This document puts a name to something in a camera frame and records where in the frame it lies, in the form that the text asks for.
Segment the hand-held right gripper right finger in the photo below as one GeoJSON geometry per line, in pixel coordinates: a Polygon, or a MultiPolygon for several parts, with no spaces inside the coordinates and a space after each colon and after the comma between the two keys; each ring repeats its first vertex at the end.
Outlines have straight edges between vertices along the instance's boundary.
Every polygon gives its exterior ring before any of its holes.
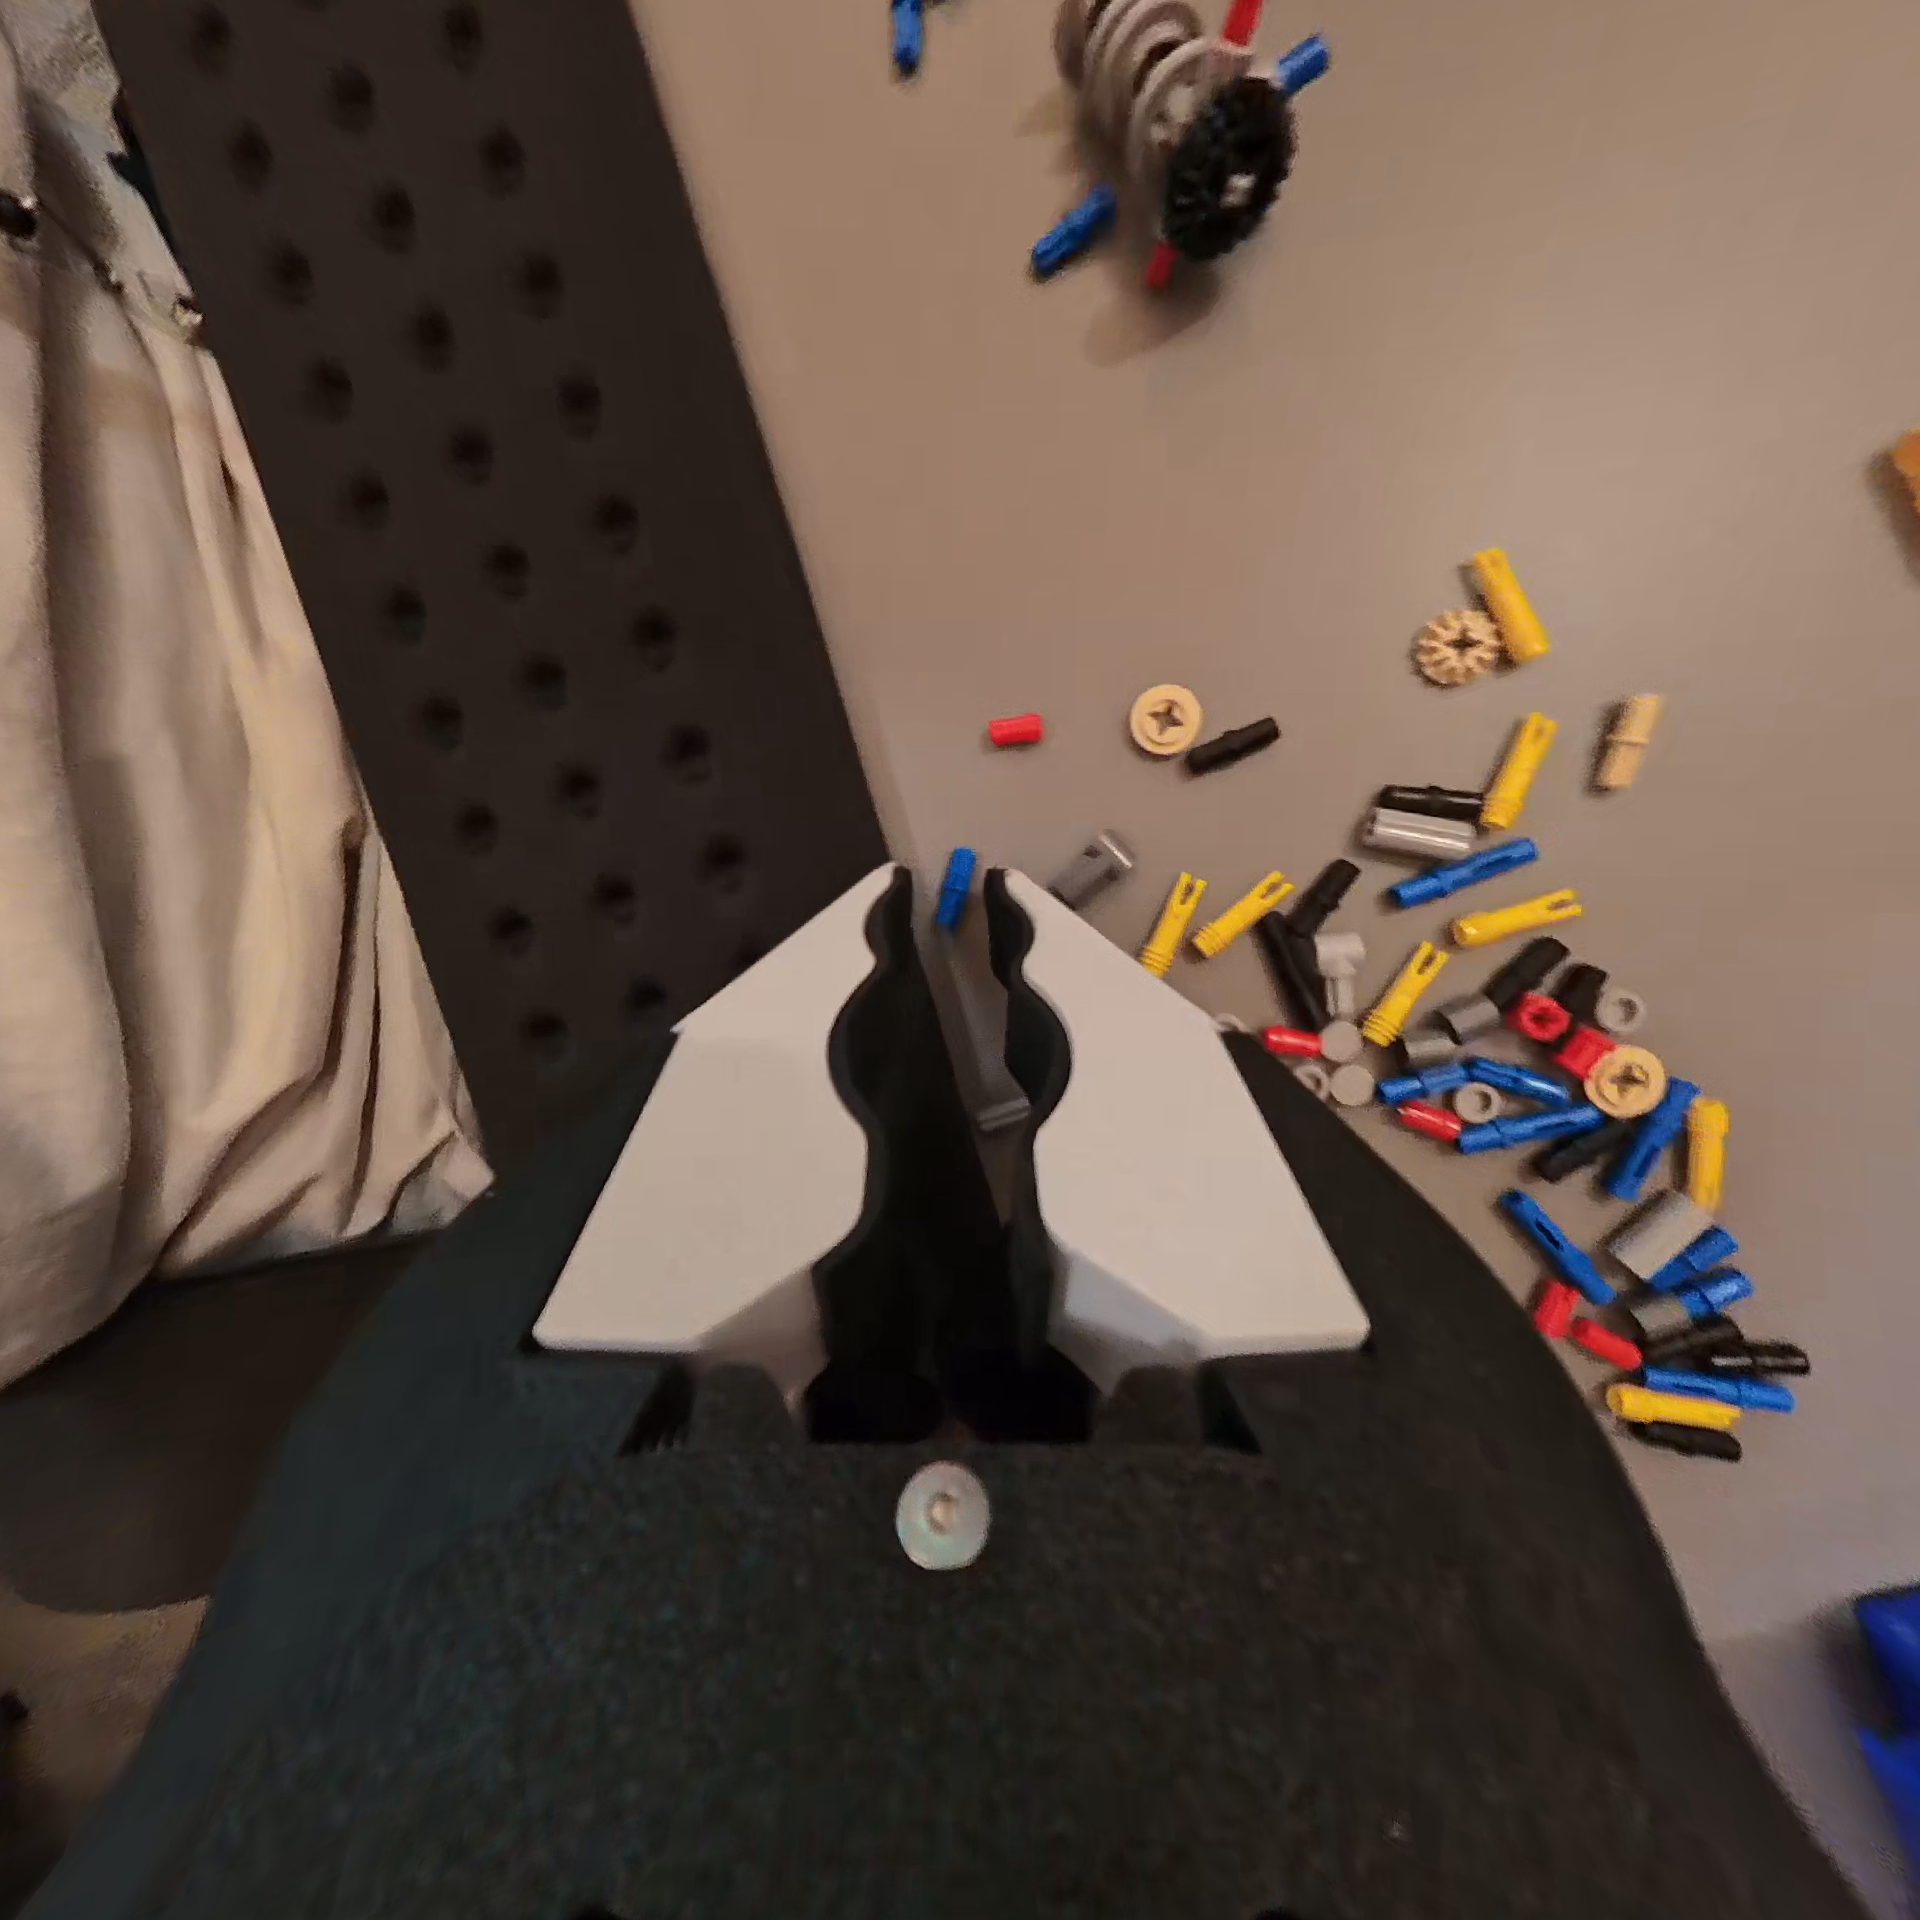
{"type": "Polygon", "coordinates": [[[1223,1033],[1037,882],[981,886],[1024,1098],[1002,1305],[957,1363],[954,1416],[990,1443],[1081,1443],[1138,1374],[1351,1360],[1354,1282],[1223,1033]]]}

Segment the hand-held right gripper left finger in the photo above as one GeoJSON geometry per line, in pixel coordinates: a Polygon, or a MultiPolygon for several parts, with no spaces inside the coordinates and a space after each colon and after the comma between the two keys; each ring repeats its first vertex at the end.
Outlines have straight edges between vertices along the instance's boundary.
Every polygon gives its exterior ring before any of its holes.
{"type": "Polygon", "coordinates": [[[947,1421],[963,1104],[913,909],[882,864],[674,1027],[537,1349],[751,1366],[829,1443],[947,1421]]]}

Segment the grey lego axle connector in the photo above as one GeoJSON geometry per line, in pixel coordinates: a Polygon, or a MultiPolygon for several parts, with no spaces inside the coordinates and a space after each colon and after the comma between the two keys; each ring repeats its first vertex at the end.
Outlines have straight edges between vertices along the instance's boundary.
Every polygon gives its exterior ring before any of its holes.
{"type": "Polygon", "coordinates": [[[1029,1100],[1002,1058],[1008,1000],[992,972],[984,922],[931,929],[922,955],[966,1113],[981,1137],[1008,1137],[1026,1121],[1029,1100]]]}

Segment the grey lego gear shaft assembly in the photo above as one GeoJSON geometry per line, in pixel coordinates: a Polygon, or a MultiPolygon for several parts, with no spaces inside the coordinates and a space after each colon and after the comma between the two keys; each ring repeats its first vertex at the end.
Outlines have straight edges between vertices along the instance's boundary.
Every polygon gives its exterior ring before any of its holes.
{"type": "Polygon", "coordinates": [[[1262,3],[1209,19],[1187,3],[1061,3],[1050,54],[1071,133],[1095,162],[1075,203],[1033,242],[1031,282],[1053,282],[1122,224],[1159,296],[1209,273],[1266,222],[1298,157],[1298,101],[1333,65],[1322,35],[1262,58],[1262,3]]]}

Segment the scattered lego pins and connectors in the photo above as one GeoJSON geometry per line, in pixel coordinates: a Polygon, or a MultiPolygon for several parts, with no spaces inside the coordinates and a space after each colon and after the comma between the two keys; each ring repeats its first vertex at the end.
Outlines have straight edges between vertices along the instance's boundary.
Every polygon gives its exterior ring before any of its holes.
{"type": "MultiPolygon", "coordinates": [[[[1133,869],[1102,833],[1039,886],[1085,920],[1133,869]]],[[[971,848],[947,856],[939,929],[987,870],[971,848]]],[[[1206,880],[1179,870],[1123,954],[1315,1101],[1461,1160],[1526,1152],[1495,1209],[1542,1265],[1530,1325],[1610,1370],[1599,1402],[1619,1433],[1742,1460],[1742,1421],[1793,1412],[1808,1356],[1733,1316],[1752,1286],[1721,1219],[1725,1101],[1642,1042],[1641,995],[1558,938],[1584,912],[1577,890],[1454,914],[1365,1000],[1367,942],[1333,924],[1358,880],[1343,856],[1304,886],[1267,870],[1206,917],[1206,880]]]]}

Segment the blue plastic bin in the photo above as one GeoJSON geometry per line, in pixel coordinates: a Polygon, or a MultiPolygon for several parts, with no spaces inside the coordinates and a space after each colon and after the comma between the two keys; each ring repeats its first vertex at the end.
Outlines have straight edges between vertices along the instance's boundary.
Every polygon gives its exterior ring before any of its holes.
{"type": "Polygon", "coordinates": [[[1880,1705],[1857,1745],[1917,1888],[1917,1584],[1857,1595],[1854,1621],[1880,1705]]]}

